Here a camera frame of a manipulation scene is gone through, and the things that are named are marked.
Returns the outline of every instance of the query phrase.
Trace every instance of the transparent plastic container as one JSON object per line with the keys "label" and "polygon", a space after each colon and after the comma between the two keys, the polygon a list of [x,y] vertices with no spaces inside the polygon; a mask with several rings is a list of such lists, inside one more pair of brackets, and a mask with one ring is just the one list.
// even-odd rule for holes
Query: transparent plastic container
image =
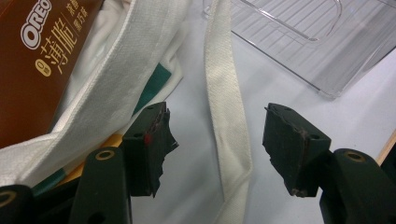
{"label": "transparent plastic container", "polygon": [[395,0],[232,2],[233,33],[331,98],[396,46]]}

